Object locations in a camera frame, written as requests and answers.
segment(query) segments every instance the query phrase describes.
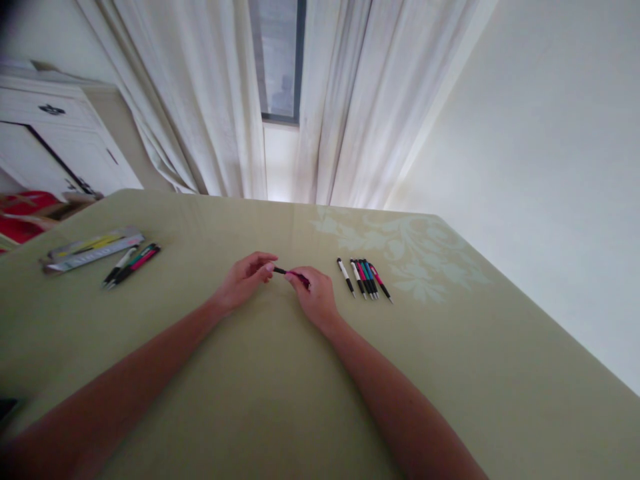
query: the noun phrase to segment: white curtain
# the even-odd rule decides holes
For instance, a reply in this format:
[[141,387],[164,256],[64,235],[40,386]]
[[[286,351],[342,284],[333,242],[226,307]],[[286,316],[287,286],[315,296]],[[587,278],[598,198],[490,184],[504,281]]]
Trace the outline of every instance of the white curtain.
[[267,198],[247,0],[77,0],[180,191]]
[[477,0],[308,0],[295,200],[382,209]]

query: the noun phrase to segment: pen package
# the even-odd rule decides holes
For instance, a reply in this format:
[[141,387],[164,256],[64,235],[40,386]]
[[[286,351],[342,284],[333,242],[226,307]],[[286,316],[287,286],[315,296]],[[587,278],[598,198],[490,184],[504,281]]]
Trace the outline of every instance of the pen package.
[[40,263],[45,273],[65,272],[130,248],[144,239],[136,227],[124,227],[53,249],[40,259]]

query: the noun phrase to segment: table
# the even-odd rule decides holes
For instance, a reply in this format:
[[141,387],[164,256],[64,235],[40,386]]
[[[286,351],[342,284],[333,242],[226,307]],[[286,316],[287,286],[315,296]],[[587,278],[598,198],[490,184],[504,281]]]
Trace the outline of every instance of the table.
[[[113,291],[99,286],[117,255],[40,272],[51,248],[125,225],[163,251]],[[490,478],[640,478],[640,399],[440,218],[156,191],[117,192],[0,257],[0,394],[28,400],[5,436],[180,319],[254,250],[331,275],[347,322],[428,396]],[[395,305],[354,299],[338,256],[372,262]],[[280,276],[205,340],[101,473],[397,476]]]

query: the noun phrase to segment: drawer handle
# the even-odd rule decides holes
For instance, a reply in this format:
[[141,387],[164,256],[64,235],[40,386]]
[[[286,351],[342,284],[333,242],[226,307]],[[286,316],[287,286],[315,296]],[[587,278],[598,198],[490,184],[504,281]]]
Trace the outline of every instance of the drawer handle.
[[46,104],[46,105],[38,105],[38,108],[40,110],[42,110],[43,112],[47,112],[50,113],[52,115],[64,115],[66,112],[62,109],[59,109],[57,107],[52,107],[50,106],[50,104]]

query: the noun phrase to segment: floral pattern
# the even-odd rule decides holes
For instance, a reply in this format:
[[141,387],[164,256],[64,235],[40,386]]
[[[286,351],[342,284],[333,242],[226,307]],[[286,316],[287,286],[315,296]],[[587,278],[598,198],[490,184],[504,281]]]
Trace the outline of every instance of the floral pattern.
[[316,230],[335,235],[338,246],[349,251],[382,251],[389,260],[389,271],[397,278],[393,286],[412,291],[423,303],[427,298],[445,301],[444,279],[467,290],[474,283],[491,283],[465,252],[467,242],[437,217],[407,215],[377,223],[365,213],[365,231],[358,231],[346,225],[346,218],[340,222],[340,217],[354,215],[352,210],[321,205],[317,210],[319,219],[310,221]]

